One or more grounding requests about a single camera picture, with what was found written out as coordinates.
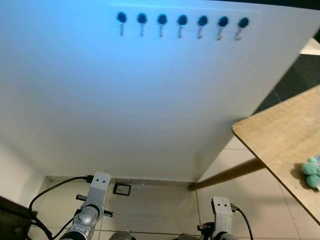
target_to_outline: black wire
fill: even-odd
[[[238,208],[238,207],[237,207],[236,210],[239,211],[239,212],[241,213],[241,215],[243,216],[243,218],[244,218],[244,220],[245,220],[245,223],[246,223],[246,225],[248,226],[248,229],[249,229],[250,239],[251,239],[251,240],[254,240],[254,236],[252,235],[252,230],[251,230],[249,221],[248,221],[245,213],[244,213],[240,208]]]
[[[74,220],[74,218],[71,218],[61,229],[58,231],[58,233],[53,237],[53,239],[56,239],[62,232],[63,230]]]
[[[86,180],[86,176],[76,176],[76,177],[72,177],[72,178],[70,178],[70,179],[67,179],[67,180],[65,180],[65,181],[62,181],[62,182],[60,182],[60,183],[58,183],[58,184],[56,184],[56,185],[48,188],[47,190],[44,190],[43,192],[39,193],[39,194],[38,194],[37,196],[35,196],[35,198],[32,199],[32,201],[30,202],[29,209],[28,209],[29,215],[30,215],[30,217],[37,223],[36,226],[38,226],[39,228],[42,229],[42,231],[44,231],[46,237],[47,237],[49,240],[54,240],[54,238],[52,237],[52,233],[51,233],[50,230],[42,223],[42,221],[40,221],[40,220],[34,215],[33,210],[32,210],[32,206],[33,206],[34,202],[35,202],[39,197],[41,197],[43,194],[51,191],[52,189],[55,189],[55,188],[61,186],[62,184],[66,184],[66,183],[68,183],[68,182],[71,182],[71,181],[73,181],[73,180],[78,180],[78,179],[84,179],[84,180]]]

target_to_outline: coat hook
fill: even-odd
[[[140,13],[137,17],[138,23],[140,23],[141,26],[141,32],[140,32],[140,37],[144,36],[144,26],[147,22],[147,16],[144,13]]]
[[[244,17],[239,21],[239,23],[238,23],[239,29],[235,35],[235,40],[239,41],[240,39],[242,39],[242,37],[240,37],[239,35],[240,35],[241,31],[248,25],[249,25],[249,19],[247,17]]]
[[[221,40],[222,39],[222,30],[225,26],[228,25],[229,19],[226,16],[223,16],[220,18],[219,22],[218,22],[218,26],[219,26],[219,32],[218,32],[218,36],[216,37],[217,40]]]
[[[120,23],[120,36],[124,35],[124,24],[127,21],[127,15],[124,12],[119,12],[116,19]]]
[[[167,23],[167,21],[168,21],[168,19],[167,19],[167,16],[165,14],[160,14],[158,16],[157,22],[160,25],[160,31],[159,31],[160,38],[163,37],[162,30],[163,30],[164,25]]]
[[[198,31],[198,39],[201,39],[202,38],[202,28],[208,24],[208,18],[207,16],[203,15],[201,17],[199,17],[198,19],[198,25],[199,25],[199,31]]]
[[[187,25],[187,22],[188,22],[187,16],[184,15],[184,14],[181,15],[178,18],[177,22],[178,22],[178,25],[179,25],[178,38],[181,38],[182,37],[182,34],[181,34],[182,28],[185,27]]]

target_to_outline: black knob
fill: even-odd
[[[113,211],[104,210],[103,211],[103,215],[106,215],[106,216],[112,218],[114,216],[114,212]]]
[[[248,25],[249,25],[249,18],[247,17],[242,18],[238,23],[239,28],[242,28],[242,29],[244,29]]]
[[[206,25],[208,23],[208,18],[207,16],[203,15],[201,17],[199,17],[199,20],[198,20],[198,25],[200,27],[203,27],[204,25]]]
[[[160,14],[158,17],[158,23],[160,25],[165,25],[167,23],[168,19],[167,16],[165,14]]]
[[[223,28],[228,24],[228,22],[229,22],[229,19],[226,16],[223,16],[220,18],[218,25]]]
[[[178,24],[180,26],[185,26],[188,22],[188,19],[187,19],[187,16],[186,15],[181,15],[179,18],[178,18]]]
[[[145,24],[147,22],[147,16],[144,13],[140,13],[137,18],[138,23]]]
[[[75,199],[77,200],[81,200],[81,201],[86,201],[87,200],[87,197],[86,196],[83,196],[83,195],[80,195],[80,194],[77,194]]]
[[[127,21],[127,15],[124,12],[119,12],[116,19],[119,21],[119,23],[124,24]]]

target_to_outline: stuffed toy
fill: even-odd
[[[307,175],[306,183],[320,191],[320,155],[309,157],[307,161],[302,165],[302,171]]]

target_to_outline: beige floor tile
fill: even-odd
[[[41,196],[42,200],[39,205],[35,202],[35,208],[38,211],[38,218],[47,226],[47,228],[61,228],[75,214],[76,210],[83,204],[82,201],[76,200],[76,195],[87,195],[90,184],[85,180],[76,180],[63,184],[45,195]],[[100,230],[102,221],[95,226]]]
[[[224,149],[205,174],[212,176],[251,157],[248,150]],[[299,238],[279,183],[266,169],[197,192],[202,223],[212,222],[214,219],[211,198],[224,196],[244,211],[254,237]],[[237,237],[249,237],[248,228],[240,213],[234,213],[233,216],[233,233]]]
[[[247,147],[242,142],[240,142],[240,140],[236,136],[233,136],[224,148],[248,150]]]
[[[283,186],[281,186],[281,190],[286,198],[300,237],[302,239],[320,239],[320,226]]]
[[[57,232],[60,231],[60,228],[49,228],[50,232],[52,232],[52,235],[54,236],[55,234],[57,234]],[[62,237],[62,235],[67,231],[67,229],[65,229],[58,238],[56,238],[57,240],[60,239],[60,237]],[[100,231],[94,231],[93,236],[91,238],[91,240],[99,240],[99,232]],[[32,240],[48,240],[47,236],[45,235],[45,233],[38,227],[31,227],[28,233],[28,236],[32,239]]]
[[[99,240],[109,240],[114,231],[101,231]],[[170,234],[152,234],[152,233],[132,233],[136,240],[173,240],[179,235]]]
[[[103,217],[101,230],[141,233],[197,234],[199,214],[195,192],[186,187],[132,185],[130,196],[109,190],[105,204],[114,212]]]

